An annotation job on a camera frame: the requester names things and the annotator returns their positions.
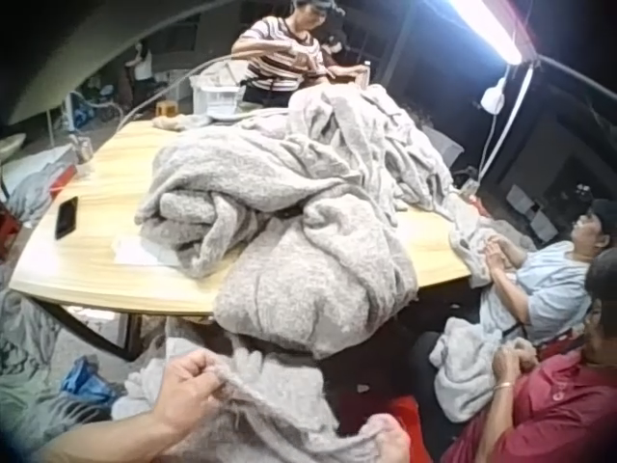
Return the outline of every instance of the black cell phone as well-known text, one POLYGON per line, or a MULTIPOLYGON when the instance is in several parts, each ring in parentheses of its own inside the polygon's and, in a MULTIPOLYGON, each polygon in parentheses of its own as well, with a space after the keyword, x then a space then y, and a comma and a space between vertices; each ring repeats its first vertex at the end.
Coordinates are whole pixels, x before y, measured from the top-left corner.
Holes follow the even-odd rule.
POLYGON ((64 201, 58 208, 56 220, 56 239, 61 239, 75 231, 77 227, 77 197, 64 201))

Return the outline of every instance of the yellow stool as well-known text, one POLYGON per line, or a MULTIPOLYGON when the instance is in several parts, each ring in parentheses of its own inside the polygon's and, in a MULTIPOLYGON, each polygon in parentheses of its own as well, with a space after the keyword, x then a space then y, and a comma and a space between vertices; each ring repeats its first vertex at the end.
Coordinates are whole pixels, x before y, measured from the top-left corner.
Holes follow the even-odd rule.
POLYGON ((177 108, 177 102, 171 100, 159 101, 156 103, 156 117, 165 116, 168 118, 174 118, 179 114, 177 108))

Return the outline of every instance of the red shirt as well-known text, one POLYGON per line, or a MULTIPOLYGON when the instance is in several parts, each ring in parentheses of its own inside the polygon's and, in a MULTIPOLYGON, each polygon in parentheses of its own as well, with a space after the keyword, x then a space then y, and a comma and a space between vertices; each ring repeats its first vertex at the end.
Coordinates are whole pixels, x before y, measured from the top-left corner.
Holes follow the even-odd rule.
MULTIPOLYGON (((468 424, 442 463, 473 463, 487 413, 468 424)), ((590 451, 615 436, 617 379, 582 365, 579 352, 552 357, 517 382, 513 421, 491 461, 588 461, 590 451)))

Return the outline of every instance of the striped shirt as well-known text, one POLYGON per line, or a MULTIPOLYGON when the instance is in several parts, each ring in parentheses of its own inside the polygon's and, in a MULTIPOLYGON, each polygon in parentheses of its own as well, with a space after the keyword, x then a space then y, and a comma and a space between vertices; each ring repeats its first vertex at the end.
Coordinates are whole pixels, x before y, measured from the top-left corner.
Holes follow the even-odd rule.
POLYGON ((326 75, 319 41, 311 35, 308 35, 305 41, 300 40, 280 17, 264 17, 242 34, 240 39, 297 42, 305 48, 317 65, 317 71, 309 70, 308 65, 298 66, 296 57, 288 51, 252 58, 246 74, 247 79, 276 77, 275 80, 254 81, 251 83, 253 87, 276 92, 295 92, 305 78, 326 75))

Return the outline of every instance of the wooden tabletop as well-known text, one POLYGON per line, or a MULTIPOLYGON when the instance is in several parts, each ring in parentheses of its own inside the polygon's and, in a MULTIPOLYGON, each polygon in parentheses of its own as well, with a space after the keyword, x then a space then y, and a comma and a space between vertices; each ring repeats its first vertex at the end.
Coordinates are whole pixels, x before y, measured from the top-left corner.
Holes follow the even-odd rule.
MULTIPOLYGON (((127 125, 95 155, 94 171, 74 179, 34 230, 10 287, 63 305, 117 312, 203 315, 212 311, 218 288, 237 253, 230 253, 209 278, 191 280, 165 266, 114 262, 119 237, 136 236, 133 217, 150 184, 151 162, 175 136, 150 122, 127 125), (79 198, 77 229, 54 237, 58 205, 79 198)), ((448 245, 451 224, 441 216, 410 210, 397 229, 413 259, 420 286, 466 277, 465 265, 448 245)))

